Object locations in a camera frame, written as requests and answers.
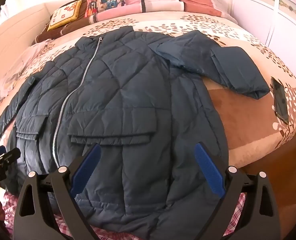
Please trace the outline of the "dark blue quilted jacket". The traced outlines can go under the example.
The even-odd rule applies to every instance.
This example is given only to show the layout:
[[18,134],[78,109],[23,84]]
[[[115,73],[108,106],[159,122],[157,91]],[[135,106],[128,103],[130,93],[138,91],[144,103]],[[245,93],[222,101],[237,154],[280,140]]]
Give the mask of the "dark blue quilted jacket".
[[0,116],[21,157],[1,185],[30,171],[101,159],[77,204],[92,226],[141,239],[193,239],[218,203],[194,157],[202,142],[228,162],[222,121],[203,77],[254,99],[269,87],[248,54],[195,30],[178,37],[114,31],[80,38],[29,76]]

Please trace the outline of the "light pink crumpled cloth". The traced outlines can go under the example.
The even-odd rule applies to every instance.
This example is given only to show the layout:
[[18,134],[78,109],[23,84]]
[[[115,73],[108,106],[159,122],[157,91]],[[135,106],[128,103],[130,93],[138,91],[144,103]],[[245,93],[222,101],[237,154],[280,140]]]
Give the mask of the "light pink crumpled cloth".
[[6,74],[0,79],[0,100],[8,96],[8,94],[13,90],[16,82],[23,75],[23,72],[27,69],[28,65],[37,57],[37,55],[50,41],[51,39],[49,38],[45,41],[34,44],[21,53]]

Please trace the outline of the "floral beige brown bed blanket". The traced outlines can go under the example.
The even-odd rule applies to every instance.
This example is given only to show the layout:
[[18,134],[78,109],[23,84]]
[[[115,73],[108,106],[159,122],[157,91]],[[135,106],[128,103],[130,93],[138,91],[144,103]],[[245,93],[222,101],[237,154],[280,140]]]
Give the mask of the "floral beige brown bed blanket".
[[224,125],[231,165],[243,167],[253,163],[296,136],[296,77],[292,72],[268,47],[239,25],[226,18],[192,12],[149,12],[117,17],[88,25],[50,41],[28,65],[8,96],[0,100],[0,115],[30,75],[39,72],[46,62],[72,48],[80,37],[100,35],[123,26],[173,37],[198,30],[220,46],[241,47],[252,58],[267,82],[274,77],[284,86],[288,125],[275,115],[273,94],[255,100],[237,95],[205,79],[207,90]]

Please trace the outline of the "beige padded bed side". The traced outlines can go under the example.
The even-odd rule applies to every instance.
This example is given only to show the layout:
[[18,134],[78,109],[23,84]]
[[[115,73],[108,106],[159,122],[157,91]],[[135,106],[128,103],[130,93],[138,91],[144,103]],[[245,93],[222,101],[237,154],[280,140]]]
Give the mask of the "beige padded bed side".
[[49,22],[44,4],[21,11],[0,25],[0,79]]

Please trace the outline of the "black smartphone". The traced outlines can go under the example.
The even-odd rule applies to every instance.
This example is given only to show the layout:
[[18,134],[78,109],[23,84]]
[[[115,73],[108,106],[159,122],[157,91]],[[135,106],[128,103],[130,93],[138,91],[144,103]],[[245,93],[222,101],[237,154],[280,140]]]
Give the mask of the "black smartphone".
[[289,124],[289,115],[287,107],[286,93],[284,86],[279,83],[274,77],[271,78],[271,84],[274,95],[275,115],[285,124]]

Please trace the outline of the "brown folded blanket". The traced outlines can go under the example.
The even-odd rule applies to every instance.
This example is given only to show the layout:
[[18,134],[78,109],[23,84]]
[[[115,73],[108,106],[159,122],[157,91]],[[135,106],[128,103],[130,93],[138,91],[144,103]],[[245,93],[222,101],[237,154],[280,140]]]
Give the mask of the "brown folded blanket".
[[43,29],[43,31],[39,35],[37,35],[35,39],[32,41],[32,45],[40,43],[47,39],[52,39],[52,40],[57,39],[68,33],[76,31],[77,29],[81,29],[87,25],[91,25],[89,22],[89,19],[85,17],[86,10],[87,10],[87,0],[81,0],[81,6],[79,9],[79,14],[77,16],[77,19],[75,19],[72,22],[61,25],[52,30],[48,30],[48,27],[49,27],[49,22],[48,22],[45,28]]

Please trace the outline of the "yellow embroidered cushion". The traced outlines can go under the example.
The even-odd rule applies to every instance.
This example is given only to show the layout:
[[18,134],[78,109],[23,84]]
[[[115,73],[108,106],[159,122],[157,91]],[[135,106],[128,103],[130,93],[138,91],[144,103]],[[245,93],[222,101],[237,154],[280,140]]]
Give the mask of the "yellow embroidered cushion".
[[47,31],[56,29],[78,18],[82,0],[76,0],[55,10],[51,16]]

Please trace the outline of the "colourful patterned cushion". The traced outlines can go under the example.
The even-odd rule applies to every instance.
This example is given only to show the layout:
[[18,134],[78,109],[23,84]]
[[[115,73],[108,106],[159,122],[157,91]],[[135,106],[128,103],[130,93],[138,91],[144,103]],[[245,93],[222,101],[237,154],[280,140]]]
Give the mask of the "colourful patterned cushion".
[[125,0],[87,0],[85,17],[126,5]]

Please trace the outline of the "white wardrobe with ornament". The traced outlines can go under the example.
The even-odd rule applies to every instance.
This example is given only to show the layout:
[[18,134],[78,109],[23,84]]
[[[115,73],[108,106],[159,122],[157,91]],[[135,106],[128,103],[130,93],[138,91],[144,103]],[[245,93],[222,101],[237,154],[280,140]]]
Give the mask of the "white wardrobe with ornament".
[[232,0],[231,14],[296,77],[296,0]]

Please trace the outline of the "pink striped folded quilt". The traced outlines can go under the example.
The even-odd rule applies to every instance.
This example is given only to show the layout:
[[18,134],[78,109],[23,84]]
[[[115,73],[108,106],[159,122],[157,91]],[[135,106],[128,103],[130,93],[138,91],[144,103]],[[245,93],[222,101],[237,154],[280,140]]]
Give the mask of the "pink striped folded quilt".
[[126,5],[89,16],[90,24],[116,17],[158,11],[184,11],[222,17],[237,23],[223,0],[125,0]]

